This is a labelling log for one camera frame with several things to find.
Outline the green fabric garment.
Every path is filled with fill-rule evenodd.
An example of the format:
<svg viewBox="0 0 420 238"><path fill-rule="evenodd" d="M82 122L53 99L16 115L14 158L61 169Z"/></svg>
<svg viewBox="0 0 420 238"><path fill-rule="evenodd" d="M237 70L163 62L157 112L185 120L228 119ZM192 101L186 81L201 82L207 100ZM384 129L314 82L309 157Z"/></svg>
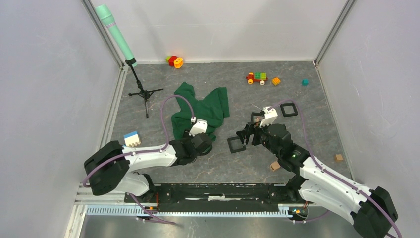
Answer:
<svg viewBox="0 0 420 238"><path fill-rule="evenodd" d="M192 106L194 115L198 119L205 120L208 124L206 134L212 141L216 140L216 129L223 125L224 119L230 117L227 88L218 87L207 94L202 100L196 99L194 87L186 82L182 83L175 95L184 97L186 100L177 98L180 111L171 116L173 135L175 139L183 138L184 132L192 128Z"/></svg>

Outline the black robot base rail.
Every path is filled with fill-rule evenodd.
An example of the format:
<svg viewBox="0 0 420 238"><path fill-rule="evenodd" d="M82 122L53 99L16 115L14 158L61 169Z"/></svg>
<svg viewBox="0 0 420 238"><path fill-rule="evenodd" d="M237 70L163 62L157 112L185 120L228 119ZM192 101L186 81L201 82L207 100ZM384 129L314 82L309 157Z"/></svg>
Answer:
<svg viewBox="0 0 420 238"><path fill-rule="evenodd" d="M279 204L306 204L284 183L161 183L136 197L160 212L275 212Z"/></svg>

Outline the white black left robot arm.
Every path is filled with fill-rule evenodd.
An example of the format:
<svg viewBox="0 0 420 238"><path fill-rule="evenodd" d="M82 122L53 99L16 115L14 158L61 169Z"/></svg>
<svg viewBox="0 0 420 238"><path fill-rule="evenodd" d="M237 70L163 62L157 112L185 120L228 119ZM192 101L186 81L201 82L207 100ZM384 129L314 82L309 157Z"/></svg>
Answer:
<svg viewBox="0 0 420 238"><path fill-rule="evenodd" d="M156 195L152 180L147 174L137 174L136 171L183 166L211 149L212 140L205 133L145 148L127 147L116 140L111 141L84 162L87 177L82 183L94 196L120 191L150 202Z"/></svg>

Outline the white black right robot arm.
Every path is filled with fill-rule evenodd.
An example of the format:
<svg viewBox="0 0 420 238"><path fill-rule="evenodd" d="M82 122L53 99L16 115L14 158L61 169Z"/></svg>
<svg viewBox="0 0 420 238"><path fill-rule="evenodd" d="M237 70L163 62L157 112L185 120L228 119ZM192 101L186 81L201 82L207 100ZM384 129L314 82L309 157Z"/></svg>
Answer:
<svg viewBox="0 0 420 238"><path fill-rule="evenodd" d="M285 125L260 127L250 122L236 134L243 145L265 147L282 168L295 174L286 188L290 201L320 205L348 221L364 238L384 238L394 227L398 214L386 189L372 189L334 171L293 142Z"/></svg>

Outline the black display frame box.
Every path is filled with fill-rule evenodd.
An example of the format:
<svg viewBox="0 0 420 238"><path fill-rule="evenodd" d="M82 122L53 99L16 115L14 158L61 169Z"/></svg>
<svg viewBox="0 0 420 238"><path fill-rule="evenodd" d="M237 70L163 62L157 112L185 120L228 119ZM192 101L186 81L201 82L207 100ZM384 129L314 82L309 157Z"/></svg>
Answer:
<svg viewBox="0 0 420 238"><path fill-rule="evenodd" d="M254 119L259 118L261 121L264 119L264 112L252 112L251 113L251 122L254 124L254 126L259 126L261 121L259 123L254 123Z"/></svg>

